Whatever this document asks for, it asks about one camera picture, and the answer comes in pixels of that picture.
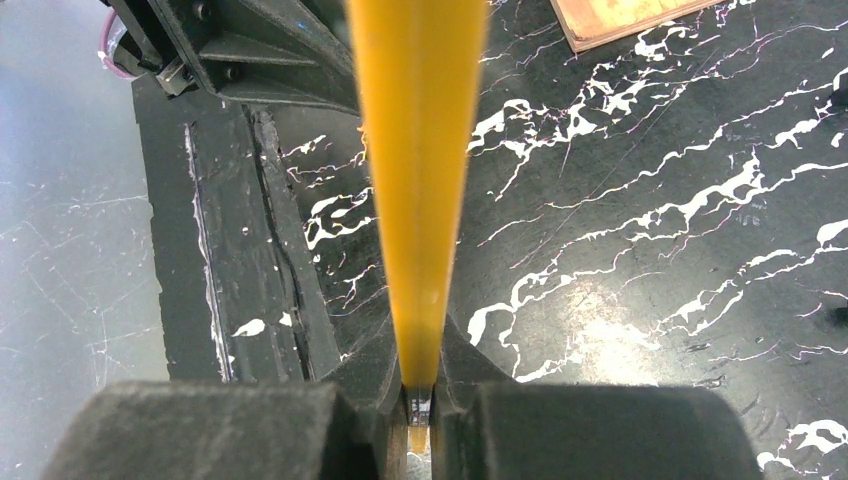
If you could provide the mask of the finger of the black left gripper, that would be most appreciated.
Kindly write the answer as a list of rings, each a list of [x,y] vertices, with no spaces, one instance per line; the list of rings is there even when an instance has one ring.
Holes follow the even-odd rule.
[[[191,79],[221,99],[359,111],[352,53],[302,1],[154,1]]]

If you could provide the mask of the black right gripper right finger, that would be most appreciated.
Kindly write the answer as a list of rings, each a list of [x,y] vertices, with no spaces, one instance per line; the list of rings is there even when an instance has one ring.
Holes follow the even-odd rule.
[[[703,388],[520,383],[447,321],[437,479],[758,479],[735,411]]]

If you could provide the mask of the yellow-framed whiteboard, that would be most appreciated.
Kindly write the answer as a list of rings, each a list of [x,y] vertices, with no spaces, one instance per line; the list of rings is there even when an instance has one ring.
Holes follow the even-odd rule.
[[[346,6],[410,449],[424,451],[477,113],[484,1]]]

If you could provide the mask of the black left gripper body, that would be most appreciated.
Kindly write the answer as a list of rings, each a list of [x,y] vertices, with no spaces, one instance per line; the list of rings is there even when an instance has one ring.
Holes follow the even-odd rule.
[[[201,58],[219,35],[217,1],[107,1],[126,27],[122,39],[129,59],[121,67],[148,75],[168,96],[190,91],[219,93],[219,66]]]

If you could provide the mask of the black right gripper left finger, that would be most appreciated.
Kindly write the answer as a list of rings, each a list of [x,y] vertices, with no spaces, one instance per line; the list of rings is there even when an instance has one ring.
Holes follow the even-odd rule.
[[[76,415],[46,479],[397,479],[406,427],[393,328],[317,381],[123,382]]]

